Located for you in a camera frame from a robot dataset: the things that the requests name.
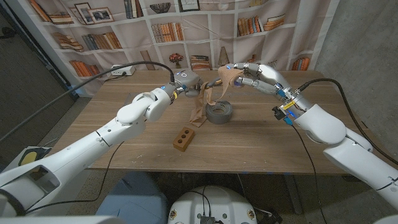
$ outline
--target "printed backdrop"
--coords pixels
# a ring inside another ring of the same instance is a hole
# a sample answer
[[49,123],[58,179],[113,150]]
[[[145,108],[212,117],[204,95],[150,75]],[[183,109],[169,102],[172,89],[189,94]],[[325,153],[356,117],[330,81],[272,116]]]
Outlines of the printed backdrop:
[[[18,1],[70,71],[64,75],[79,81],[140,60],[175,69],[252,62],[313,70],[338,5],[338,0]],[[178,56],[171,62],[173,54]],[[87,85],[86,92],[94,95],[108,77]]]

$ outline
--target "gray duct tape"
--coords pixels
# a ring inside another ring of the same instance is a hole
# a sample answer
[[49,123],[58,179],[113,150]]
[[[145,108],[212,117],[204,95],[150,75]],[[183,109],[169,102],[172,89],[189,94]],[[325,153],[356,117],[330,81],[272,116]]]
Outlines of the gray duct tape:
[[216,105],[206,104],[206,117],[213,124],[225,124],[232,117],[232,105],[228,101],[219,101]]

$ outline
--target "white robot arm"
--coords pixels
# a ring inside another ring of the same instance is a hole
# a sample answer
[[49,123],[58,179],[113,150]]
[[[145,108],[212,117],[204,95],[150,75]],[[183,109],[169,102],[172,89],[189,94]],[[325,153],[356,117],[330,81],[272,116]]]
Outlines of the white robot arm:
[[398,209],[398,170],[375,156],[369,141],[320,106],[312,105],[300,91],[292,91],[285,78],[273,68],[253,63],[229,66],[243,69],[245,74],[255,79],[241,77],[237,83],[253,86],[283,101],[282,106],[272,109],[277,119],[290,125],[293,119],[312,141],[327,144],[323,153],[334,165],[367,183]]
[[202,83],[192,71],[178,73],[175,83],[137,95],[114,119],[65,149],[0,174],[0,217],[23,215],[50,203],[66,183],[111,147],[142,134],[145,121],[157,121],[178,94],[197,92]]

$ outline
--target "gray wall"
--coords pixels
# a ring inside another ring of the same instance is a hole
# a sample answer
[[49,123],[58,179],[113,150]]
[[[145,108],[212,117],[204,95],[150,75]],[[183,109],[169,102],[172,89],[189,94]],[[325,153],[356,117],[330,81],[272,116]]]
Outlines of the gray wall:
[[341,0],[315,70],[398,159],[398,1]]

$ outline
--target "electrical outlet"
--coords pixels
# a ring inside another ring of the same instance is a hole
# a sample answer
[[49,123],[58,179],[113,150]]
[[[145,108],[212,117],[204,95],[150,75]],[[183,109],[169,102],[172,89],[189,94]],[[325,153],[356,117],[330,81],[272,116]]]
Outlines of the electrical outlet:
[[125,68],[117,69],[117,70],[111,72],[111,74],[114,76],[118,76],[118,75],[122,75],[123,72],[126,72],[126,75],[132,75],[135,71],[136,71],[136,68],[134,68],[133,66],[128,66]]

